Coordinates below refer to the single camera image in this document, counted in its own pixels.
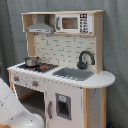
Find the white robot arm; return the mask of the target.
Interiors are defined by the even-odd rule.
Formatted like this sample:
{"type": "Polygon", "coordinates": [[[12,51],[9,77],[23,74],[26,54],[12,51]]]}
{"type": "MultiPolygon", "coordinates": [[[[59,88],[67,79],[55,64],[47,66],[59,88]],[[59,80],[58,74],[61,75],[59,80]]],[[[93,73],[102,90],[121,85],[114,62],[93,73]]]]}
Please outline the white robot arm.
{"type": "Polygon", "coordinates": [[[11,128],[44,128],[41,116],[29,112],[0,78],[0,124],[11,128]]]}

